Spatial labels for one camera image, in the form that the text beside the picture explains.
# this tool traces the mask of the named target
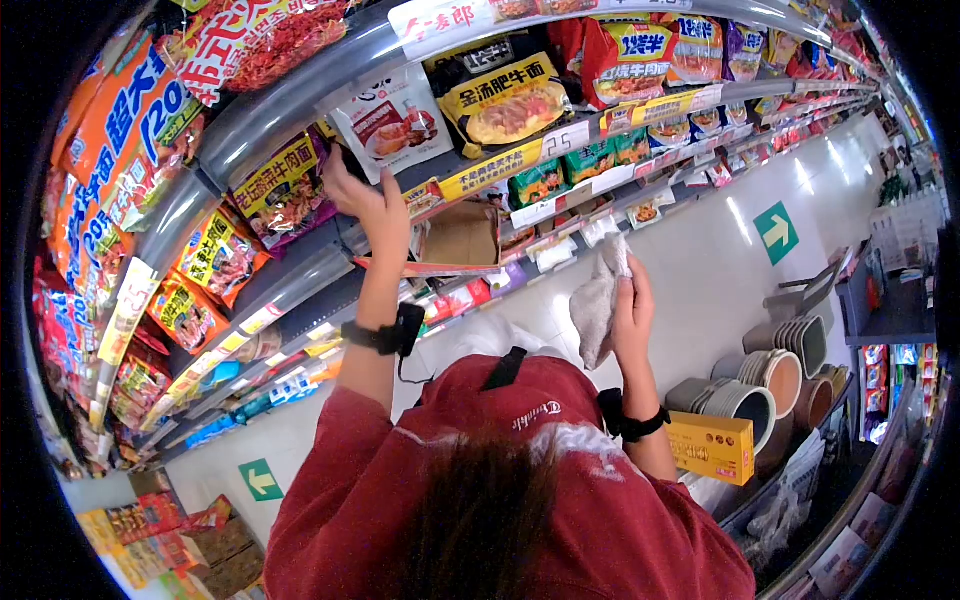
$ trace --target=wrist-mounted device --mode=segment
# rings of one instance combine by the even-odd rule
[[[345,340],[363,346],[373,348],[381,356],[389,354],[399,354],[400,362],[396,367],[396,374],[400,381],[406,383],[425,383],[432,379],[423,381],[407,381],[403,378],[403,359],[410,356],[414,351],[414,344],[417,342],[417,334],[420,333],[420,327],[423,325],[423,318],[426,311],[423,307],[401,302],[396,310],[396,323],[384,325],[376,331],[365,329],[357,324],[356,321],[348,321],[341,325],[340,335]]]
[[[649,436],[661,427],[664,423],[670,422],[670,412],[662,406],[655,417],[649,420],[636,420],[623,416],[623,392],[620,388],[611,388],[604,390],[597,397],[597,403],[600,405],[600,412],[603,413],[603,420],[607,424],[607,431],[616,438],[623,436],[623,441],[633,444],[640,441],[640,438]]]

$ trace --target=brown hair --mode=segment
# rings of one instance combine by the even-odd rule
[[[462,438],[428,469],[401,597],[522,597],[553,506],[554,446],[539,456],[501,436]]]

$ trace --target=aisle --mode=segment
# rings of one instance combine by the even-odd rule
[[[657,299],[650,356],[661,397],[687,377],[708,377],[725,354],[742,352],[743,333],[769,321],[762,302],[776,293],[780,282],[815,276],[838,246],[868,236],[867,216],[876,206],[882,172],[876,159],[879,148],[865,127],[867,121],[854,118],[827,138],[777,156],[742,180],[628,236],[633,252],[647,265]],[[772,266],[753,220],[778,202],[783,202],[800,243]],[[591,261],[583,259],[489,310],[565,350],[582,366],[567,306],[591,268]],[[828,362],[846,363],[850,354],[835,294],[832,304],[836,324],[828,336]],[[457,334],[451,332],[456,330],[419,342],[404,361],[405,378],[429,376],[454,343]],[[622,384],[612,359],[588,376],[601,390]],[[413,406],[420,388],[397,382],[395,421]],[[321,392],[282,407],[173,461],[167,472],[184,507],[198,511],[225,493],[266,543],[280,502],[255,502],[237,467],[265,458],[280,487],[288,489],[313,443],[323,399]]]

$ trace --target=arrow sign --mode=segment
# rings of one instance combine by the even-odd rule
[[[782,202],[776,203],[754,219],[770,263],[776,265],[800,243],[797,230]]]
[[[279,500],[283,497],[283,490],[270,472],[267,459],[261,458],[239,466],[240,476],[250,490],[250,494],[257,502],[265,500]]]

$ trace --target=brown cardboard box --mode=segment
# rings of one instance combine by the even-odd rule
[[[754,422],[670,411],[677,467],[742,486],[754,476]]]
[[[430,219],[421,242],[420,262],[408,262],[403,276],[488,275],[500,272],[500,222],[484,204],[453,204]],[[357,257],[360,266],[370,259]]]

